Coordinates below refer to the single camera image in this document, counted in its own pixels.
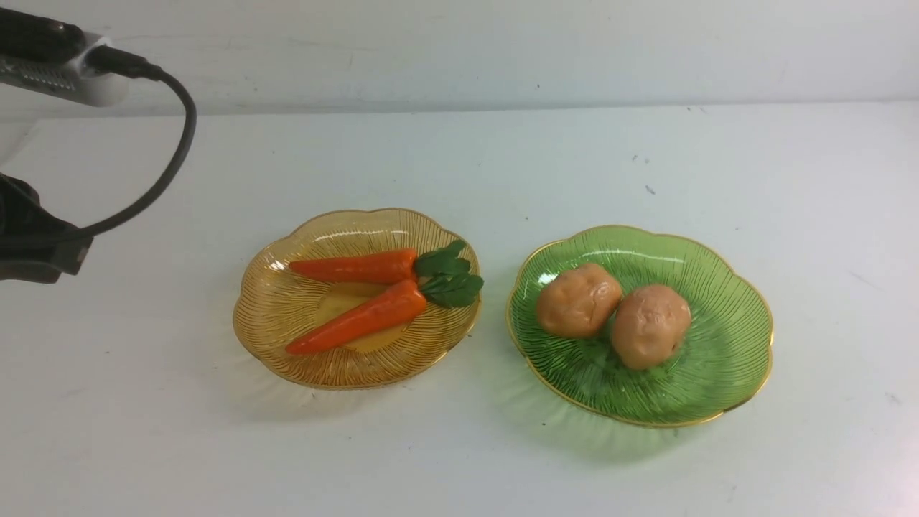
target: table surface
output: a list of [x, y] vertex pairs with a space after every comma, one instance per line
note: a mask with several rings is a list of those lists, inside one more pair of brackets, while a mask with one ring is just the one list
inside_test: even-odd
[[[89, 224], [146, 189], [180, 125], [6, 128], [3, 171]], [[916, 515], [916, 142], [908, 103], [205, 118], [174, 186], [78, 276], [4, 283], [0, 512]], [[475, 248], [471, 337], [384, 389], [278, 379], [231, 329], [248, 260], [319, 213], [390, 206]], [[506, 297], [530, 251], [599, 224], [692, 237], [759, 288], [759, 396], [653, 431], [539, 382]]]

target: orange carrot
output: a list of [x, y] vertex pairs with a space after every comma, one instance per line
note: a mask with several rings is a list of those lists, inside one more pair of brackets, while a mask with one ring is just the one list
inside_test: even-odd
[[363, 257], [298, 260], [289, 267], [295, 273], [316, 281], [357, 281], [391, 285], [420, 277], [469, 272], [470, 263], [460, 258], [466, 243], [461, 240], [419, 256], [414, 249], [383, 251]]
[[336, 316], [294, 339], [286, 348], [291, 354], [319, 353], [357, 338], [409, 323], [425, 311], [427, 302], [446, 308], [475, 303], [482, 278], [469, 273], [435, 277], [418, 287], [415, 281], [396, 283], [380, 295]]
[[383, 251], [363, 257], [319, 258], [290, 263], [295, 273], [316, 281], [361, 281], [391, 284], [403, 280], [417, 281], [413, 249]]

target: amber glass plate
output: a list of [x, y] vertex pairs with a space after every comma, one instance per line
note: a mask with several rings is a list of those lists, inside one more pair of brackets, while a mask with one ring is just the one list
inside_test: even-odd
[[[466, 337], [479, 314], [481, 297], [462, 308], [428, 304], [425, 312], [405, 327], [384, 330], [320, 354], [290, 355], [284, 347], [293, 339], [363, 303], [385, 286], [312, 281], [288, 270], [288, 264], [402, 247], [425, 253], [456, 239], [462, 237], [421, 213], [405, 209], [349, 210], [311, 219], [252, 259], [233, 311], [236, 337], [269, 370], [301, 385], [371, 388], [417, 375]], [[460, 256], [471, 263], [472, 273], [479, 273], [471, 246]]]
[[[539, 292], [562, 271], [603, 266], [625, 293], [662, 283], [692, 311], [683, 346], [664, 364], [635, 372], [604, 339], [563, 339], [536, 321]], [[527, 258], [507, 305], [511, 337], [549, 388], [573, 404], [646, 427], [698, 424], [737, 408], [772, 368], [766, 300], [714, 251], [681, 236], [599, 226]]]

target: green glass plate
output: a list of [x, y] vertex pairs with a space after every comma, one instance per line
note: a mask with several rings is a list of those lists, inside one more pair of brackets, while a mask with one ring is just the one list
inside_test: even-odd
[[[564, 339], [536, 321], [542, 288], [594, 262], [624, 293], [650, 283], [680, 293], [692, 311], [683, 346], [645, 372], [627, 369], [608, 341]], [[698, 242], [628, 226], [599, 226], [527, 258], [507, 303], [511, 338], [536, 375], [581, 408], [647, 427], [716, 419], [753, 398], [772, 368], [772, 314], [762, 295]]]

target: cable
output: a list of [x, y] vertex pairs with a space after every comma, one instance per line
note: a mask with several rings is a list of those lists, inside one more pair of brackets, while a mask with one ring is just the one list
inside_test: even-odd
[[182, 86], [178, 79], [164, 72], [159, 66], [147, 63], [147, 60], [141, 56], [112, 47], [95, 48], [86, 57], [86, 64], [101, 72], [111, 72], [112, 74], [125, 75], [130, 78], [143, 77], [169, 86], [185, 107], [185, 126], [182, 128], [182, 136], [179, 137], [176, 151], [156, 182], [137, 201], [121, 212], [98, 223], [57, 234], [3, 236], [0, 237], [0, 249], [11, 247], [52, 247], [67, 241], [95, 237], [117, 228], [146, 210], [147, 207], [163, 195], [163, 192], [172, 183], [173, 178], [176, 177], [178, 169], [185, 162], [188, 149], [191, 147], [191, 141], [195, 136], [195, 127], [198, 125], [198, 110], [195, 108], [195, 101], [188, 94], [188, 90]]

